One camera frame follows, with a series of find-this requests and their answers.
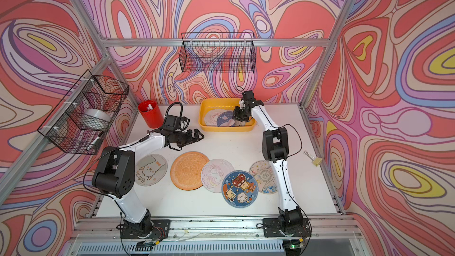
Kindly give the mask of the pink bunny coaster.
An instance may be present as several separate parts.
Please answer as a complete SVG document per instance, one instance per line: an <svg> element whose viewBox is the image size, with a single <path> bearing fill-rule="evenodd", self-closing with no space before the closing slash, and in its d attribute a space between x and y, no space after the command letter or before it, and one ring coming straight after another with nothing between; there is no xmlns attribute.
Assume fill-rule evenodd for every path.
<svg viewBox="0 0 455 256"><path fill-rule="evenodd" d="M245 126L246 125L246 122L244 121L235 121L235 126L236 127L241 127L241 126Z"/></svg>

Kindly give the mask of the purple space bunny coaster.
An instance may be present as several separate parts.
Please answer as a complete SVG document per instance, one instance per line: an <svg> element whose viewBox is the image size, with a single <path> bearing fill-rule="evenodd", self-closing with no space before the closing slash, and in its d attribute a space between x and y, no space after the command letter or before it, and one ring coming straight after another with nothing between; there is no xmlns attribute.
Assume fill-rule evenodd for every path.
<svg viewBox="0 0 455 256"><path fill-rule="evenodd" d="M218 127L237 127L242 126L242 122L235 120L233 111L224 111L217 118Z"/></svg>

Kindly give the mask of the pink rainbow horse coaster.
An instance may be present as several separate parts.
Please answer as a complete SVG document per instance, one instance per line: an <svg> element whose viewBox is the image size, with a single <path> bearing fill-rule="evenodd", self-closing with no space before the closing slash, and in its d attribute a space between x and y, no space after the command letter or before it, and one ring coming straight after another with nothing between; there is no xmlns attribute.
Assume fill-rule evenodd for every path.
<svg viewBox="0 0 455 256"><path fill-rule="evenodd" d="M224 112L223 109L214 109L208 111L204 116L206 126L218 126L218 117Z"/></svg>

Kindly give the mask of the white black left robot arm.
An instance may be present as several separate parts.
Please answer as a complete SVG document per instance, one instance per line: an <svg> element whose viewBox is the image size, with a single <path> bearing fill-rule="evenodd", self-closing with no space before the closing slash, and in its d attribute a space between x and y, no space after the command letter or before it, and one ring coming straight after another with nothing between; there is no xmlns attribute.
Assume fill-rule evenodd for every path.
<svg viewBox="0 0 455 256"><path fill-rule="evenodd" d="M103 149L92 177L92 186L112 198L128 222L139 224L148 212L133 189L136 161L166 147L180 151L205 138L199 129L189 129L189 124L186 117L166 116L160 128L148 131L143 138L120 147Z"/></svg>

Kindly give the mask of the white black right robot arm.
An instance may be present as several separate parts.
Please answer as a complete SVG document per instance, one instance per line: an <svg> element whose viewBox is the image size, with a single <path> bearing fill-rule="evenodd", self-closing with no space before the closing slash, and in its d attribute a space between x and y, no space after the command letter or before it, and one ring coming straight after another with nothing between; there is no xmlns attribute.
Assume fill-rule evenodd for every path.
<svg viewBox="0 0 455 256"><path fill-rule="evenodd" d="M239 122L254 119L263 128L262 153L273 169L280 202L278 206L281 226L302 226L303 210L297 204L291 188L288 162L289 138L287 129L278 126L265 109L261 100L252 91L244 91L239 105L234 108L233 117Z"/></svg>

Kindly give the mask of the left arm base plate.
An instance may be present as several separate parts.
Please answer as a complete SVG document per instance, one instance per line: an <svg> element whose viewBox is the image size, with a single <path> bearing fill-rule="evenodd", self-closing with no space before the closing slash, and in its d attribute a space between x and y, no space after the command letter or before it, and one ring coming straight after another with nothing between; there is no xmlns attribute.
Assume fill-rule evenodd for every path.
<svg viewBox="0 0 455 256"><path fill-rule="evenodd" d="M120 229L122 239L151 239L163 240L168 238L170 219L145 219L139 224L123 221Z"/></svg>

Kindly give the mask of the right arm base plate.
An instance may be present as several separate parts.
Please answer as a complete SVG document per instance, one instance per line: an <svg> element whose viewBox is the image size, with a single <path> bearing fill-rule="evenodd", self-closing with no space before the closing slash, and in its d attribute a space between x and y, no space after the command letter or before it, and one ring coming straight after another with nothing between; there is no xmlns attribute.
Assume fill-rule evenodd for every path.
<svg viewBox="0 0 455 256"><path fill-rule="evenodd" d="M302 219L302 223L291 222L285 224L278 218L262 219L262 227L266 238L278 237L303 237L307 238L311 235L310 223L307 218Z"/></svg>

